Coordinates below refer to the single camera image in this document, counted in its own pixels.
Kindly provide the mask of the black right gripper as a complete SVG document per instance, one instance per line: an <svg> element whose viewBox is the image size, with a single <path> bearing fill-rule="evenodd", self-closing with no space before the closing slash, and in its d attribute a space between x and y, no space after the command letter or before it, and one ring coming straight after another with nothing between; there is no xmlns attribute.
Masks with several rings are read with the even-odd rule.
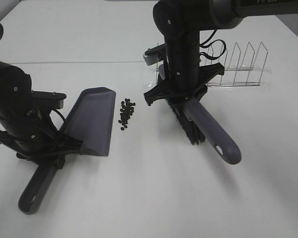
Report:
<svg viewBox="0 0 298 238"><path fill-rule="evenodd" d="M149 91L144 93L144 98L148 106L151 106L154 101L166 99L171 105L180 106L192 98L198 101L207 93L207 84L217 75L224 75L224 66L221 63L200 66L198 70L197 86L186 91L171 90L168 83L159 83Z"/></svg>

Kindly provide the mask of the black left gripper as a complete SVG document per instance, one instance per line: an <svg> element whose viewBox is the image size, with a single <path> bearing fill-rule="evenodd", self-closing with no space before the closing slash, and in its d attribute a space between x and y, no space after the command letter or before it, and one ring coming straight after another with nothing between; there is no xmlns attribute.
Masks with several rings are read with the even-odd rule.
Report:
<svg viewBox="0 0 298 238"><path fill-rule="evenodd" d="M83 141L82 140L68 140L61 141L59 144L56 142L42 142L35 141L36 137L31 139L15 137L10 135L7 131L0 130L0 145L4 144L8 148L16 151L16 156L19 159L27 160L42 165L44 162L51 163L57 169L62 169L65 164L65 155L67 154L80 154ZM42 146L46 148L44 152L28 152L22 149L17 143L25 144L29 147Z"/></svg>

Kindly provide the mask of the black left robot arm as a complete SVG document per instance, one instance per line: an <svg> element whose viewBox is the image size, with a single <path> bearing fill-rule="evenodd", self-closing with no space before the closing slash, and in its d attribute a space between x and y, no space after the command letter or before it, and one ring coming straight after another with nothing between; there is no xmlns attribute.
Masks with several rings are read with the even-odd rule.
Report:
<svg viewBox="0 0 298 238"><path fill-rule="evenodd" d="M64 156L80 154L82 141L66 135L66 124L56 128L51 112L59 113L66 94L32 90L31 76L0 61L0 145L19 159L41 164L50 161L62 168Z"/></svg>

